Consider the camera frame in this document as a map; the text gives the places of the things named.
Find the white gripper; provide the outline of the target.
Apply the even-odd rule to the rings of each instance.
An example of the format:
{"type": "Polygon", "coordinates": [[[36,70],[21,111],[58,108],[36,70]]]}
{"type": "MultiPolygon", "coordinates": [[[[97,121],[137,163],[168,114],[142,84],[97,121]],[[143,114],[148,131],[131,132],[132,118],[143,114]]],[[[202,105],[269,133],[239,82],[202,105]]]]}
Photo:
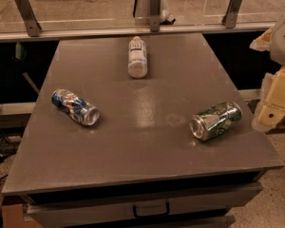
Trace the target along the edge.
{"type": "Polygon", "coordinates": [[[259,132],[268,132],[284,119],[285,112],[285,67],[275,75],[266,73],[261,85],[260,101],[256,105],[252,127],[259,132]]]}

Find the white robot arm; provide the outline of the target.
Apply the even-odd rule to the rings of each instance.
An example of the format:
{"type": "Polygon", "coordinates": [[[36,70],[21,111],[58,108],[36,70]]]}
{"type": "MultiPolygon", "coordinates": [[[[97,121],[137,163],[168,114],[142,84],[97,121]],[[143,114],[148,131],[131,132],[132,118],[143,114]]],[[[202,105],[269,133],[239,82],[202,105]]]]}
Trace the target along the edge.
{"type": "Polygon", "coordinates": [[[260,132],[274,129],[285,117],[285,13],[250,45],[257,51],[269,51],[272,61],[281,65],[275,74],[266,73],[261,84],[252,127],[260,132]]]}

